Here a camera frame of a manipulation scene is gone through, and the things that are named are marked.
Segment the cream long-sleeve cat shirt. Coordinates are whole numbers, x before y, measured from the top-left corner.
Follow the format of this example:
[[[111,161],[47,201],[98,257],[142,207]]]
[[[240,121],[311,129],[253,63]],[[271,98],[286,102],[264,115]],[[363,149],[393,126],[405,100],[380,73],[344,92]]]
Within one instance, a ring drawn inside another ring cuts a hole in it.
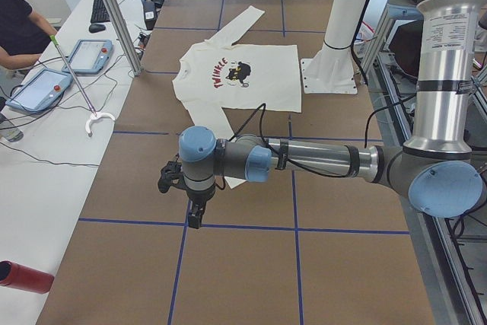
[[[180,59],[174,93],[193,123],[218,139],[234,134],[226,108],[254,110],[266,104],[267,110],[301,112],[298,48],[238,42],[263,14],[248,7]]]

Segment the reacher grabber stick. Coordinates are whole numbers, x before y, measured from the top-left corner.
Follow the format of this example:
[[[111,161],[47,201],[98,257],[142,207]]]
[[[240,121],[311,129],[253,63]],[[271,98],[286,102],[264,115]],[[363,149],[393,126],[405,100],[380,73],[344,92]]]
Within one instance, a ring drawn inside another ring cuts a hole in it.
[[[78,80],[78,76],[75,74],[74,70],[70,66],[70,64],[68,62],[68,58],[64,55],[64,53],[63,53],[63,51],[62,51],[62,49],[61,49],[61,47],[60,47],[60,45],[59,45],[56,37],[54,35],[50,35],[49,38],[52,41],[52,43],[53,43],[54,47],[56,48],[56,50],[58,51],[59,55],[61,56],[62,61],[64,62],[65,67],[68,69],[69,74],[72,76],[75,84],[78,87],[78,90],[81,92],[81,95],[84,98],[84,100],[85,100],[85,102],[86,102],[86,104],[88,106],[88,109],[91,112],[91,115],[89,116],[87,122],[85,123],[85,131],[88,134],[88,137],[90,138],[93,135],[93,132],[92,132],[92,129],[91,129],[91,125],[92,125],[93,122],[98,121],[99,119],[103,119],[103,118],[109,118],[112,121],[115,121],[116,120],[115,119],[115,116],[113,114],[111,114],[111,113],[97,112],[95,110],[94,105],[92,104],[90,98],[88,97],[88,95],[84,91],[84,88],[81,85],[81,82]]]

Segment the red cylinder bottle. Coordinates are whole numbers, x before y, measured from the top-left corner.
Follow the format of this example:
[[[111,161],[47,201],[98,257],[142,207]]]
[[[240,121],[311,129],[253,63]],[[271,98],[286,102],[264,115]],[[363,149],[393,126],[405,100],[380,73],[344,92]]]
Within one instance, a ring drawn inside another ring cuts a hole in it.
[[[1,261],[1,286],[38,294],[47,293],[54,276],[8,260]]]

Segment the far teach pendant tablet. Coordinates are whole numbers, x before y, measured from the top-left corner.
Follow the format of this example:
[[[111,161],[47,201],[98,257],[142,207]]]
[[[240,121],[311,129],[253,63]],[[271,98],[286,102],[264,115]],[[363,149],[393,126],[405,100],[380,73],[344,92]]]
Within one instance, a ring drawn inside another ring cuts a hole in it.
[[[96,75],[107,64],[113,52],[111,40],[80,39],[68,57],[77,75]]]

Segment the teach pendant tablet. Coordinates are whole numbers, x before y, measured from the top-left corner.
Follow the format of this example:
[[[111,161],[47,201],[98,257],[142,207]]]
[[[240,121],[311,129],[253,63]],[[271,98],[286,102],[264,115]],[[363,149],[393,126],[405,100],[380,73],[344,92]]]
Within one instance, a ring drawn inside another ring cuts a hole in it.
[[[72,81],[68,73],[42,69],[9,97],[6,105],[22,112],[44,111],[62,96]]]
[[[107,64],[113,52],[111,40],[80,39],[68,57],[77,75],[96,75]]]

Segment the near teach pendant tablet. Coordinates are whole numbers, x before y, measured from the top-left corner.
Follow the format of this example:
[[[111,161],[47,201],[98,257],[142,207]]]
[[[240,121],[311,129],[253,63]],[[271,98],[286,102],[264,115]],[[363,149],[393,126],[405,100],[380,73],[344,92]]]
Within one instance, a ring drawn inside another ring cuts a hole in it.
[[[62,96],[72,81],[68,73],[42,69],[9,97],[6,105],[22,112],[44,111]]]

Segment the black power adapter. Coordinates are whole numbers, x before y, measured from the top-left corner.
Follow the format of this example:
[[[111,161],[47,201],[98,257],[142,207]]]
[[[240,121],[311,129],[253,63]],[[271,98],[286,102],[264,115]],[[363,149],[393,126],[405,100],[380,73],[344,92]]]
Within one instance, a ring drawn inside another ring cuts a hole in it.
[[[143,16],[146,30],[153,30],[157,21],[157,9],[155,3],[151,0],[144,0],[142,2]]]

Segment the black computer mouse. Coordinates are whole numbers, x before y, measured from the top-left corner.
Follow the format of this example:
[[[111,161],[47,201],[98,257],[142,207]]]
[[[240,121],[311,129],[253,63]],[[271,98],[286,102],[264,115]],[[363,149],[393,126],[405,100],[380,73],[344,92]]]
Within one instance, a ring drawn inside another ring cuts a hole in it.
[[[98,23],[92,23],[88,28],[88,31],[90,33],[99,33],[104,30],[106,30],[106,26],[104,24],[98,24]]]

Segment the black keyboard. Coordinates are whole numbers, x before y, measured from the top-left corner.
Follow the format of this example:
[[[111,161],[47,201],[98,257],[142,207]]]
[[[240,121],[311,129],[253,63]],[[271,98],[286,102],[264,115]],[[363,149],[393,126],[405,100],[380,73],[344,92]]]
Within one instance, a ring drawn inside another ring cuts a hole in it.
[[[110,21],[110,15],[103,0],[93,0],[91,23],[106,23]]]

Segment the person in dark shirt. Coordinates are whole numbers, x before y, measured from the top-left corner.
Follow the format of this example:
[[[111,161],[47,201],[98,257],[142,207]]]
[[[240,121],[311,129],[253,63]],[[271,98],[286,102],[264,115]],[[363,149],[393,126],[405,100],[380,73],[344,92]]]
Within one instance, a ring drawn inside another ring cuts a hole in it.
[[[1,0],[1,66],[34,65],[57,30],[25,0]]]

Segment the aluminium frame post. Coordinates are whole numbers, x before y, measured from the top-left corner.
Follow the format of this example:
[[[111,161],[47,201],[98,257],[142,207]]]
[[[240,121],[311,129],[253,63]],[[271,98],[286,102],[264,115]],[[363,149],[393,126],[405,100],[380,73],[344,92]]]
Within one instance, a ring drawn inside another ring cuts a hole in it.
[[[129,61],[131,70],[134,76],[139,76],[142,72],[142,65],[135,51],[135,47],[132,43],[128,27],[126,26],[126,22],[123,18],[123,14],[119,8],[118,2],[117,0],[103,0],[103,2],[106,5],[111,23],[116,35],[118,36],[126,58]]]

